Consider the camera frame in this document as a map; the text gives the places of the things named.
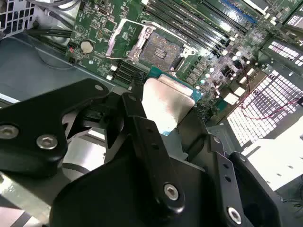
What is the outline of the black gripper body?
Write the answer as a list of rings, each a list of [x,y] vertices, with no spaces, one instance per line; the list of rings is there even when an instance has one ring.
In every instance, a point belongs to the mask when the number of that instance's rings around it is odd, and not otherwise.
[[[124,154],[68,184],[53,202],[50,226],[221,227],[206,173],[175,158],[171,163],[186,197],[178,216],[161,214],[135,155]]]

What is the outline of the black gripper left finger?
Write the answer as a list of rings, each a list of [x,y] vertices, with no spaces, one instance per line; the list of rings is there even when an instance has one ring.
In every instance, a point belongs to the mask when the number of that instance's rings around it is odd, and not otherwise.
[[[61,167],[68,142],[103,127],[108,146],[134,154],[163,215],[177,215],[185,196],[156,124],[132,93],[110,92],[93,79],[70,84],[5,107],[0,112],[0,168],[49,177]]]

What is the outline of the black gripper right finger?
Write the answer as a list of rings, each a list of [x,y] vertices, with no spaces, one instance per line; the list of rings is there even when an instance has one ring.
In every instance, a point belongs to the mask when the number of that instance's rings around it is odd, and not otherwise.
[[[229,227],[281,227],[283,205],[250,161],[227,155],[196,111],[182,120],[182,147],[188,161],[210,177],[219,217]]]

